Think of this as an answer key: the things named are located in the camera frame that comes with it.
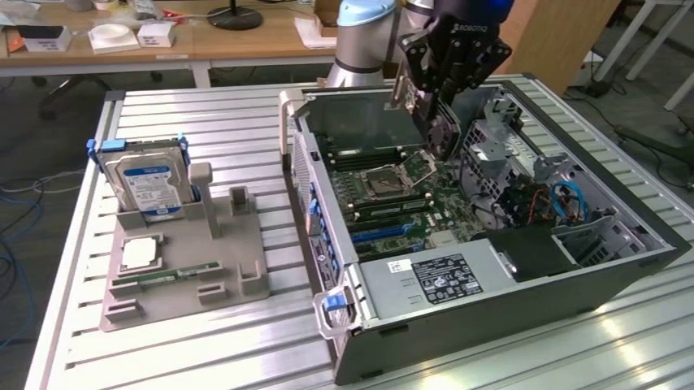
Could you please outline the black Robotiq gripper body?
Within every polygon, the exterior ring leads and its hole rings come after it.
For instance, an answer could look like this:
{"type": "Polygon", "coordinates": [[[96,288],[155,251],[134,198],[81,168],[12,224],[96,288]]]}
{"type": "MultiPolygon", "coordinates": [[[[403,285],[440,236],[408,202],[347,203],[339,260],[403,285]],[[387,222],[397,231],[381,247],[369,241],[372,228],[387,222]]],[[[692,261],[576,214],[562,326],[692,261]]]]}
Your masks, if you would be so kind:
{"type": "Polygon", "coordinates": [[[500,38],[500,25],[512,2],[507,0],[435,1],[425,30],[436,37],[451,35],[451,71],[472,46],[500,38]]]}

